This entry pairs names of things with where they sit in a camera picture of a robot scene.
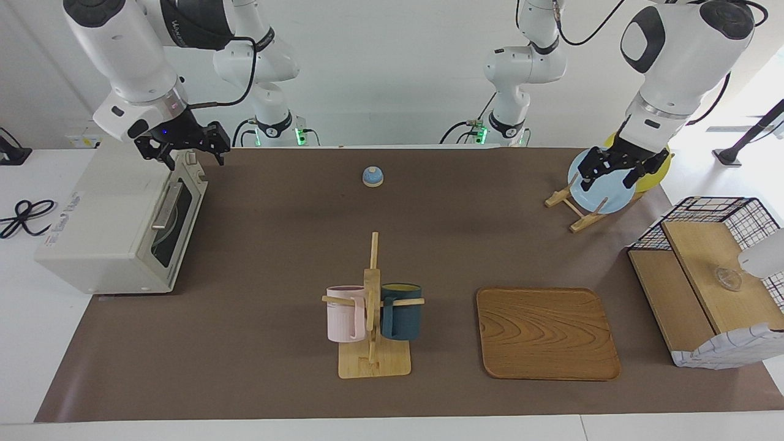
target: light blue plate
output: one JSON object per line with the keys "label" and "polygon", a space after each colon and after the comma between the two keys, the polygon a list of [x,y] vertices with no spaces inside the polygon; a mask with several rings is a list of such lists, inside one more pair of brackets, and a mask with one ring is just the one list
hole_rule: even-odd
{"label": "light blue plate", "polygon": [[[577,158],[572,161],[572,166],[569,167],[569,175],[566,177],[567,183],[572,182],[572,178],[580,173],[577,167],[583,159],[588,156],[589,150],[580,153],[577,155]],[[601,207],[599,214],[610,214],[619,211],[623,207],[629,205],[629,202],[631,202],[634,197],[634,191],[637,188],[636,184],[632,188],[626,188],[626,186],[623,185],[623,180],[626,178],[626,175],[629,174],[629,171],[630,170],[616,170],[608,175],[604,175],[594,181],[589,191],[583,190],[583,187],[580,186],[583,180],[578,177],[572,185],[572,197],[582,208],[591,213],[599,208],[599,205],[601,205],[604,198],[607,198],[608,201]]]}

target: white microwave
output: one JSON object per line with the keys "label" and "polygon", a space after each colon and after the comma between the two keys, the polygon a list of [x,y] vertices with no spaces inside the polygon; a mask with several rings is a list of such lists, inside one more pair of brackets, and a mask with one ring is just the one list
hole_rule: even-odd
{"label": "white microwave", "polygon": [[207,189],[195,153],[173,156],[170,171],[105,140],[35,261],[87,294],[171,292]]}

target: white cup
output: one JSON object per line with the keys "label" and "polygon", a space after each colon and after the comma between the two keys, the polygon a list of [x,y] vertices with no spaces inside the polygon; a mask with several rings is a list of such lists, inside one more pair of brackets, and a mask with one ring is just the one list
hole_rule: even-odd
{"label": "white cup", "polygon": [[336,343],[363,341],[365,331],[365,288],[363,286],[333,286],[327,295],[354,301],[354,306],[327,303],[327,338]]}

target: mug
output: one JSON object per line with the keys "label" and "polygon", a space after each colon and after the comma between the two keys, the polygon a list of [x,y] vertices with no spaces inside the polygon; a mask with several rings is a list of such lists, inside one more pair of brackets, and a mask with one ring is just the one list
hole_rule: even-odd
{"label": "mug", "polygon": [[381,335],[390,340],[410,341],[419,337],[422,305],[393,306],[395,300],[418,299],[422,287],[411,283],[387,283],[381,286]]}
{"label": "mug", "polygon": [[327,338],[336,343],[363,341],[365,331],[365,287],[333,286],[327,295],[354,301],[354,306],[327,303]]}

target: oven glass window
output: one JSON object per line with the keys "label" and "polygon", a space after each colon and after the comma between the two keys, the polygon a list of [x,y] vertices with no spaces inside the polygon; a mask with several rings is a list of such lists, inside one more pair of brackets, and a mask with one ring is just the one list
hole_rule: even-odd
{"label": "oven glass window", "polygon": [[180,233],[183,230],[185,218],[193,201],[193,195],[188,190],[188,186],[185,185],[182,179],[180,179],[180,182],[183,184],[183,190],[180,192],[174,211],[172,211],[172,215],[169,217],[169,223],[165,229],[160,230],[155,235],[151,248],[152,255],[166,268],[172,263],[174,249],[180,240]]}

